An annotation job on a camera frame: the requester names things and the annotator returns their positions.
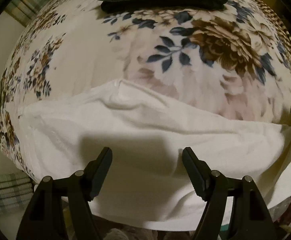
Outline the floral fleece blanket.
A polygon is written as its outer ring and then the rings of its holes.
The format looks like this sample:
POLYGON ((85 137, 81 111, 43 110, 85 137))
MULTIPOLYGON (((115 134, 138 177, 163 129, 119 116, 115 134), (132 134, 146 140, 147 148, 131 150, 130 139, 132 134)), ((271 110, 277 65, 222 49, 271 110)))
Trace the floral fleece blanket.
POLYGON ((231 120, 291 126, 291 63, 254 0, 221 10, 106 14, 98 0, 52 0, 19 37, 1 84, 0 148, 26 166, 19 109, 126 80, 231 120))

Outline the green plaid cloth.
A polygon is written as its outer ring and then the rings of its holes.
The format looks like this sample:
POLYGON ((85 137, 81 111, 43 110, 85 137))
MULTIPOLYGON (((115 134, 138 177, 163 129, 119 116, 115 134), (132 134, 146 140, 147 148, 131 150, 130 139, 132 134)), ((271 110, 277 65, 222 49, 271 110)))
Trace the green plaid cloth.
POLYGON ((33 193, 32 179, 26 173, 0 175, 0 215, 25 208, 33 193))

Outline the white pants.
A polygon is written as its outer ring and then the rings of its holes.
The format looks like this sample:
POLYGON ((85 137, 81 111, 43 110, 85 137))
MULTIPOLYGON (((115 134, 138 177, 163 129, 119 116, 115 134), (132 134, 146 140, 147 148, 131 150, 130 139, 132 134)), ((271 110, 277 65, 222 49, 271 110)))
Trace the white pants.
POLYGON ((291 126, 228 120, 129 81, 19 109, 20 150, 36 181, 64 178, 104 147, 113 161, 94 215, 164 231, 190 231, 205 202, 182 164, 191 147, 213 170, 256 182, 268 207, 291 196, 291 126))

